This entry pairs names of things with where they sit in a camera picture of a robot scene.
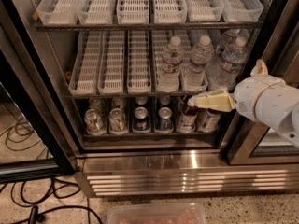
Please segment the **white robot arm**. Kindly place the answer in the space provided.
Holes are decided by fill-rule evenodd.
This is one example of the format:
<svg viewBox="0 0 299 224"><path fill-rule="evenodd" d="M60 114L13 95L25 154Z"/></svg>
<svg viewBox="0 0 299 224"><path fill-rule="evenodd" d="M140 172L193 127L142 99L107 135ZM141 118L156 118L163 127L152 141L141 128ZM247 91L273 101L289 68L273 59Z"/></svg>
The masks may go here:
<svg viewBox="0 0 299 224"><path fill-rule="evenodd" d="M230 112L261 122L280 137L299 147L299 90L268 74L262 59L256 61L250 77L239 82L233 93L226 88L192 96L191 107Z"/></svg>

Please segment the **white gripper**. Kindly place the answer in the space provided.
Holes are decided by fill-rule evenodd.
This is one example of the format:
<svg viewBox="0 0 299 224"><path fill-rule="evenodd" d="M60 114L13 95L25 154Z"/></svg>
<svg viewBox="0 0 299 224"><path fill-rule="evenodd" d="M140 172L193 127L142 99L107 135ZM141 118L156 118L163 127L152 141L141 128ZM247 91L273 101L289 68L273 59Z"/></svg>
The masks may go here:
<svg viewBox="0 0 299 224"><path fill-rule="evenodd" d="M256 61L250 74L251 77L244 79L235 86L234 98L226 88L221 88L194 95L188 100L187 104L191 107L220 112L231 112L236 109L240 115L258 122L255 114L258 99L265 90L276 84L285 85L285 81L267 75L268 68L262 59Z"/></svg>

